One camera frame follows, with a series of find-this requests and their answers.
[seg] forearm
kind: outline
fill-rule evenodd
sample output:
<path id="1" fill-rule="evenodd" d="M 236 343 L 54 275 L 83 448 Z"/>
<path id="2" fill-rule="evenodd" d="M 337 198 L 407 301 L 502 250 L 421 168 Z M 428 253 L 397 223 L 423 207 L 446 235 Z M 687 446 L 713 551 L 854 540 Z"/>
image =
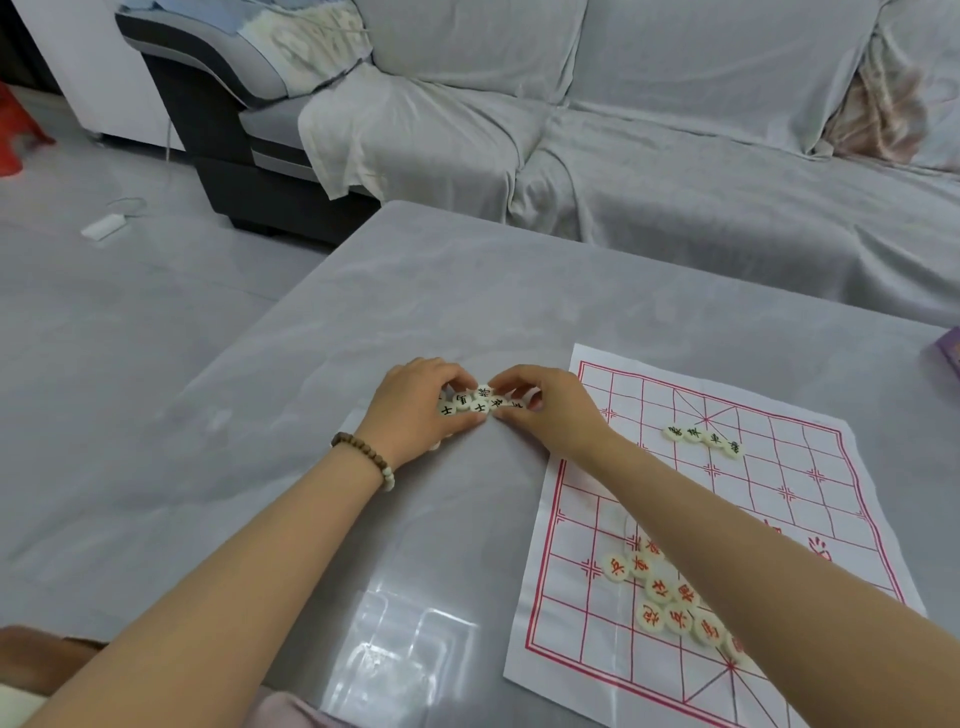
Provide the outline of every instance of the forearm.
<path id="1" fill-rule="evenodd" d="M 932 622 L 612 431 L 581 465 L 811 725 L 952 720 L 960 643 Z"/>
<path id="2" fill-rule="evenodd" d="M 380 479 L 362 453 L 332 450 L 124 630 L 29 728 L 239 725 Z"/>

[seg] stool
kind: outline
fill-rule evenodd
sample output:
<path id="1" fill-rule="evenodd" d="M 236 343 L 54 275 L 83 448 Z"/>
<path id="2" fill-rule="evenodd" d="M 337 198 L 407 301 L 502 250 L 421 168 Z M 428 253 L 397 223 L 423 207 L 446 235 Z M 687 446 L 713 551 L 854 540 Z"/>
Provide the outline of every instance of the stool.
<path id="1" fill-rule="evenodd" d="M 20 106 L 10 88 L 0 81 L 0 177 L 15 175 L 23 169 L 12 146 L 13 138 L 22 133 L 32 134 L 42 144 L 57 143 L 43 133 L 33 116 Z"/>

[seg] person's left arm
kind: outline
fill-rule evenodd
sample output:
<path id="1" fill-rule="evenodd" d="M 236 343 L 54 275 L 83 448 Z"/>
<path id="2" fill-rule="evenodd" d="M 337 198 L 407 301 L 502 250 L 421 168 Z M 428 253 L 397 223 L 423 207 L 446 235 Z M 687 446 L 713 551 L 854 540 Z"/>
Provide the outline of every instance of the person's left arm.
<path id="1" fill-rule="evenodd" d="M 394 469 L 484 417 L 443 417 L 444 384 L 474 388 L 457 364 L 394 367 L 356 436 Z M 367 501 L 380 470 L 333 448 L 286 493 L 128 626 L 25 728 L 240 725 L 294 620 Z"/>

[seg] sofa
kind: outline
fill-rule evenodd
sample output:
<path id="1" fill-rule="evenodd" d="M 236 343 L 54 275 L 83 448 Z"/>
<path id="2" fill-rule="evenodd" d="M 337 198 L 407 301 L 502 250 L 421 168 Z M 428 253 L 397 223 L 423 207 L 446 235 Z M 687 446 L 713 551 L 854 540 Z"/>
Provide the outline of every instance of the sofa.
<path id="1" fill-rule="evenodd" d="M 401 199 L 952 326 L 954 5 L 355 0 L 372 54 L 309 93 L 162 0 L 117 24 L 239 228 L 338 244 Z"/>

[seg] person's left hand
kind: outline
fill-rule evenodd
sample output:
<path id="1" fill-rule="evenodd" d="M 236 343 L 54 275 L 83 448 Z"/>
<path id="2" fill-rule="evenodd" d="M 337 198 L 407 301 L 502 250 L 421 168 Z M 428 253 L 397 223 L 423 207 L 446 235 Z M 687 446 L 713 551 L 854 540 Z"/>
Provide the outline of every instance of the person's left hand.
<path id="1" fill-rule="evenodd" d="M 441 387 L 476 389 L 477 380 L 459 364 L 418 357 L 396 366 L 373 395 L 356 436 L 396 470 L 420 457 L 444 437 L 480 425 L 486 415 L 463 412 L 445 417 L 437 410 Z"/>

